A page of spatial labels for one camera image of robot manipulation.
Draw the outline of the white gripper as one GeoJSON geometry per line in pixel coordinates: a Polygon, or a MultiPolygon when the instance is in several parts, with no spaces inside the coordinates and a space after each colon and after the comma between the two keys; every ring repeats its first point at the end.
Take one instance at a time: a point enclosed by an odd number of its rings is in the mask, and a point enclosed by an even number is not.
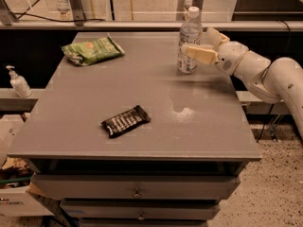
{"type": "Polygon", "coordinates": [[[214,27],[209,27],[206,35],[214,50],[197,44],[183,44],[182,53],[203,64],[215,64],[219,71],[228,76],[236,76],[240,62],[249,48],[238,42],[229,42],[230,38],[214,27]]]}

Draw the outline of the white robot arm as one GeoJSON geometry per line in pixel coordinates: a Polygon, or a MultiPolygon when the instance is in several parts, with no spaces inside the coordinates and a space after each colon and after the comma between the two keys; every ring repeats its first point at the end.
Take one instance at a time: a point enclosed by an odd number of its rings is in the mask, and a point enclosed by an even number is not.
{"type": "Polygon", "coordinates": [[[228,76],[240,79],[254,96],[270,104],[283,100],[303,138],[303,69],[291,58],[270,61],[246,45],[231,41],[213,27],[206,36],[208,45],[183,44],[186,56],[207,65],[214,65],[228,76]]]}

